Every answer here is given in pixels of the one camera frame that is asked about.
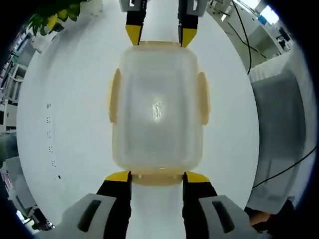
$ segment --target plastic food container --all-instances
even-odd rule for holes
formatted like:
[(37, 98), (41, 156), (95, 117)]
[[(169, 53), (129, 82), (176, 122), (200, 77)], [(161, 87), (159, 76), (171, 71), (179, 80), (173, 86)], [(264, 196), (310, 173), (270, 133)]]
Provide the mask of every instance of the plastic food container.
[(113, 158), (126, 170), (187, 171), (203, 151), (198, 64), (173, 43), (124, 52), (111, 95)]

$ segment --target green plant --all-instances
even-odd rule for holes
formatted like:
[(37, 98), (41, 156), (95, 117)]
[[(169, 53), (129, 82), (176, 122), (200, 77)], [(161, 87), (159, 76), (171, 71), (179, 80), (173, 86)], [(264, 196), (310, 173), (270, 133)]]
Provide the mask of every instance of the green plant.
[(65, 22), (70, 18), (76, 21), (80, 14), (80, 3), (84, 1), (88, 0), (51, 0), (35, 11), (27, 25), (32, 28), (34, 35), (40, 31), (44, 36), (48, 32), (61, 29), (59, 20)]

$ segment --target person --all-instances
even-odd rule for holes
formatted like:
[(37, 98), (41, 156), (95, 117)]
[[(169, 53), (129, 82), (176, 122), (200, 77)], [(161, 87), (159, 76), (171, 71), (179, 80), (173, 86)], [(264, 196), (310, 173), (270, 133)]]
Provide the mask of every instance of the person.
[(281, 210), (271, 215), (250, 208), (245, 208), (250, 218), (250, 225), (258, 232), (267, 231), (272, 238), (284, 238), (288, 230), (294, 228), (296, 214), (293, 203), (287, 200)]

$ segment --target white table surface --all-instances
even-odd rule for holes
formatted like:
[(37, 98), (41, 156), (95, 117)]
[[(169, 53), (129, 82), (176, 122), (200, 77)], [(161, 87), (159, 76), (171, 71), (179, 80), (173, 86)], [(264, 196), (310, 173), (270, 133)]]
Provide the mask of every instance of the white table surface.
[[(46, 51), (36, 52), (26, 73), (17, 113), (19, 156), (35, 201), (54, 224), (69, 206), (96, 193), (105, 176), (121, 171), (112, 160), (107, 95), (121, 54), (131, 46), (125, 22), (118, 1), (106, 0), (97, 18), (58, 34)], [(142, 40), (177, 41), (177, 24), (177, 2), (152, 0)], [(212, 106), (203, 159), (194, 171), (244, 208), (259, 153), (249, 78), (231, 41), (207, 13), (189, 49), (206, 73)]]

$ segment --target floor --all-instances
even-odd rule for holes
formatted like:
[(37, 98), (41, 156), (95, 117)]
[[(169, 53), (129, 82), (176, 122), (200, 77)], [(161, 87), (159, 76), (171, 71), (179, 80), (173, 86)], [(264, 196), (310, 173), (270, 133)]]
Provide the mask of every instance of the floor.
[[(221, 17), (223, 14), (213, 14), (212, 11), (208, 8), (207, 12), (218, 22), (221, 28), (226, 32), (229, 39), (233, 43), (234, 47), (236, 48), (241, 60), (244, 63), (246, 70), (249, 68), (250, 57), (249, 57), (249, 50), (248, 47), (240, 40), (240, 38), (236, 35), (236, 32), (229, 26), (227, 21), (222, 21)], [(251, 49), (251, 56), (252, 56), (252, 66), (259, 65), (265, 62), (267, 59), (262, 56), (260, 53)]]

